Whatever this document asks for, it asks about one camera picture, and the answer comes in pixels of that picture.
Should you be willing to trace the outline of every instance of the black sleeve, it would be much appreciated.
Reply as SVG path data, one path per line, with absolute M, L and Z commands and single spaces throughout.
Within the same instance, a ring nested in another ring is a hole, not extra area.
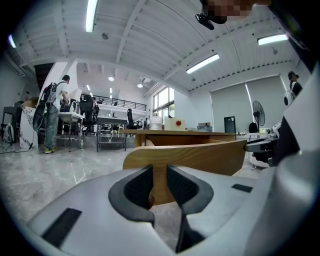
M 292 91 L 296 96 L 298 96 L 298 94 L 302 91 L 302 86 L 300 85 L 300 83 L 296 82 L 293 86 Z

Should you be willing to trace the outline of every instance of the yellow shoe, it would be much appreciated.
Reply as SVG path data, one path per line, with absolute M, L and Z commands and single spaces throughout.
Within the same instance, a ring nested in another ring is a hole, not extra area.
M 46 154 L 51 154 L 51 153 L 53 153 L 54 151 L 53 151 L 52 149 L 45 148 L 45 149 L 44 149 L 44 152 L 45 152 Z

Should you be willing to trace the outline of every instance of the gray tile floor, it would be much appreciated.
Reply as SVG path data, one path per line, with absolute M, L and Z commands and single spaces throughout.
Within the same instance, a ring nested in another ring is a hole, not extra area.
M 133 149 L 102 150 L 94 148 L 58 148 L 54 154 L 44 149 L 0 154 L 0 192 L 12 214 L 20 221 L 29 221 L 49 202 L 76 184 L 122 170 L 123 161 Z M 247 159 L 235 176 L 257 179 L 261 169 L 251 170 Z M 174 203 L 154 206 L 155 230 L 166 244 L 175 249 L 179 235 L 181 211 Z

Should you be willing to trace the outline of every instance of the black metal railing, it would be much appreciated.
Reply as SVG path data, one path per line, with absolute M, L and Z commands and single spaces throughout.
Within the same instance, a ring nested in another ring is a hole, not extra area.
M 146 108 L 147 108 L 147 105 L 145 104 L 122 100 L 118 98 L 109 98 L 109 97 L 103 97 L 103 96 L 97 96 L 97 95 L 93 95 L 93 97 L 95 97 L 95 101 L 98 104 L 111 105 L 111 106 L 123 107 L 126 109 L 134 109 L 134 110 L 142 110 L 142 111 L 146 111 Z

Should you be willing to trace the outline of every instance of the person wearing black cap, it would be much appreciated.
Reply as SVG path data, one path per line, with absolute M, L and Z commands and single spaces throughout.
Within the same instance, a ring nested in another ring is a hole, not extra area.
M 288 74 L 290 80 L 290 90 L 294 93 L 295 97 L 302 91 L 302 86 L 298 83 L 299 76 L 295 72 L 290 71 Z

